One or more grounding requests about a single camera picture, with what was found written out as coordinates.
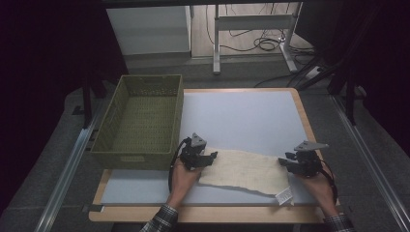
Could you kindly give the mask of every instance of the sleeve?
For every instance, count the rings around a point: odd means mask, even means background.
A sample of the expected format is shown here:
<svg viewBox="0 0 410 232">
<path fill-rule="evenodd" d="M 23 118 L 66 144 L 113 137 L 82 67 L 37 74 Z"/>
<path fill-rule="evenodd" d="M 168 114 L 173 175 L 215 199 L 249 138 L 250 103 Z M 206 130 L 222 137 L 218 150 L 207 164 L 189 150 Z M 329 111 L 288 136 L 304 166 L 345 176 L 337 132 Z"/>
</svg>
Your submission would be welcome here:
<svg viewBox="0 0 410 232">
<path fill-rule="evenodd" d="M 347 215 L 326 217 L 324 218 L 324 222 L 332 232 L 356 232 L 352 221 L 350 221 Z"/>
<path fill-rule="evenodd" d="M 154 218 L 148 221 L 140 232 L 168 232 L 171 231 L 177 221 L 178 212 L 168 205 L 162 205 Z"/>
</svg>

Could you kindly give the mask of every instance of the table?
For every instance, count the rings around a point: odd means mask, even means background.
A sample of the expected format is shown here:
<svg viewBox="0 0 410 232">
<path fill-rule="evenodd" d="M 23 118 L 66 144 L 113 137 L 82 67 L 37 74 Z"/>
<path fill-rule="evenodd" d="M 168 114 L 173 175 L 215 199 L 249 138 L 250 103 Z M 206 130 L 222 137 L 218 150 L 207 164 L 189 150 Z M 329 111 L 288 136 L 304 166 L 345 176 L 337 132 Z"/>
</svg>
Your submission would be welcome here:
<svg viewBox="0 0 410 232">
<path fill-rule="evenodd" d="M 295 89 L 188 89 L 185 93 L 229 93 L 229 92 L 269 92 L 288 91 L 297 107 L 303 128 L 309 141 L 315 141 L 313 132 L 304 111 L 301 99 Z M 111 170 L 102 174 L 93 205 L 101 205 L 103 193 L 110 177 Z M 92 221 L 144 222 L 150 220 L 159 206 L 104 206 L 101 211 L 90 212 Z M 185 206 L 179 213 L 179 222 L 213 222 L 213 223 L 320 223 L 323 215 L 312 205 L 308 206 Z"/>
</svg>

